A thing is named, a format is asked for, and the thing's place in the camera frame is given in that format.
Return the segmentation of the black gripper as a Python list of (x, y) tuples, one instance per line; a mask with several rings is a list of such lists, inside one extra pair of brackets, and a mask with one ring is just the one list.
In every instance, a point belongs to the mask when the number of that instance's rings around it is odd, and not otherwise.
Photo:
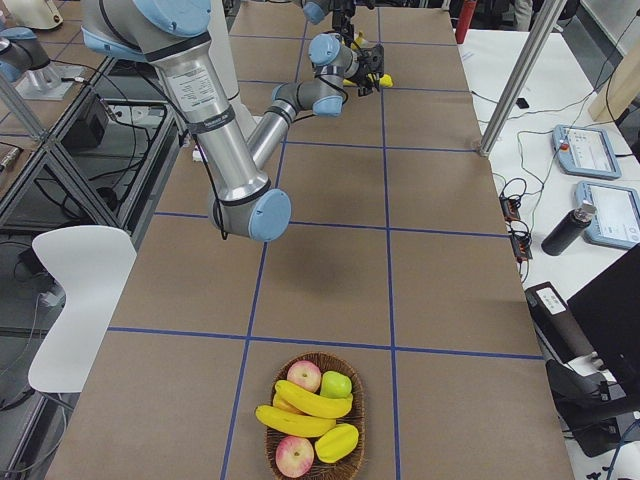
[(331, 14), (333, 30), (342, 31), (343, 44), (352, 49), (354, 32), (351, 19), (355, 15), (355, 2), (353, 0), (332, 0)]
[(362, 50), (351, 50), (352, 60), (347, 67), (347, 81), (357, 86), (359, 97), (365, 97), (372, 93), (373, 83), (371, 80), (371, 70), (369, 68), (368, 57)]

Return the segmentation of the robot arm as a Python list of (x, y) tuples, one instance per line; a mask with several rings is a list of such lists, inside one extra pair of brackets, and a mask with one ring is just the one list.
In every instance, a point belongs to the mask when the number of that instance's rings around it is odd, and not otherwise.
[(352, 23), (356, 7), (362, 4), (369, 10), (373, 10), (374, 1), (308, 0), (295, 1), (295, 4), (302, 9), (306, 20), (313, 25), (320, 24), (327, 16), (330, 16), (331, 29), (327, 31), (327, 34), (334, 37), (340, 44), (354, 50), (375, 46), (375, 43), (367, 40), (362, 32), (355, 34)]
[(242, 128), (219, 78), (233, 63), (212, 60), (211, 1), (85, 1), (85, 45), (102, 55), (152, 65), (164, 92), (183, 121), (205, 164), (212, 193), (211, 222), (223, 236), (258, 242), (279, 238), (291, 217), (288, 195), (272, 187), (263, 169), (298, 116), (337, 117), (348, 94), (345, 82), (361, 96), (379, 86), (384, 50), (356, 43), (352, 1), (303, 1), (313, 24), (326, 16), (332, 29), (316, 35), (308, 56), (309, 81), (286, 83), (273, 91), (272, 103), (253, 129)]

